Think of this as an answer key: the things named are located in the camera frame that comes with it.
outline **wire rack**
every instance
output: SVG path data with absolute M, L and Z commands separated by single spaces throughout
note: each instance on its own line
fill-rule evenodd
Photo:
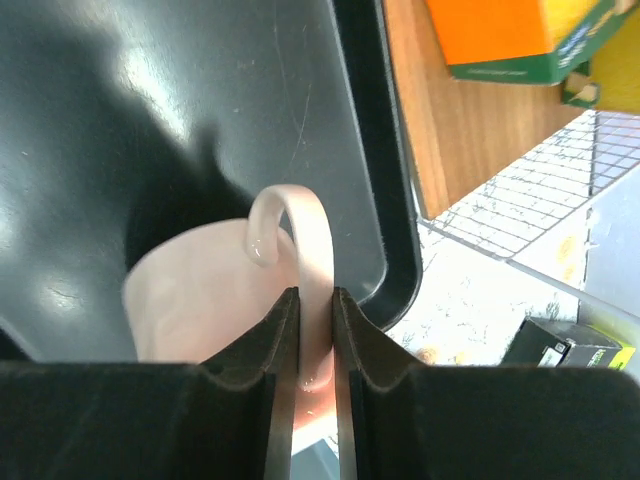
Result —
M 640 117 L 587 111 L 422 223 L 482 253 L 510 259 L 586 209 L 638 164 Z

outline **wooden surface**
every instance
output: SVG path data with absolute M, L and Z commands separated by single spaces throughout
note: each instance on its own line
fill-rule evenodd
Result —
M 559 86 L 452 80 L 425 0 L 385 3 L 396 84 L 427 218 L 581 113 L 560 104 Z

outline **ceramic mug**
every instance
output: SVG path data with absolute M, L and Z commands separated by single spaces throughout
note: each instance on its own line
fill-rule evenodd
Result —
M 289 217 L 295 244 L 280 228 Z M 320 200 L 298 185 L 256 197 L 248 219 L 189 230 L 145 255 L 127 276 L 123 303 L 138 359 L 202 362 L 254 327 L 285 288 L 299 286 L 299 387 L 333 374 L 333 244 Z

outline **black tray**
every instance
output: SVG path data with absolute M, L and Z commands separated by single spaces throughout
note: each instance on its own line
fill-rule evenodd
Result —
M 336 283 L 388 328 L 422 269 L 378 0 L 0 0 L 0 326 L 127 360 L 154 246 L 312 188 Z

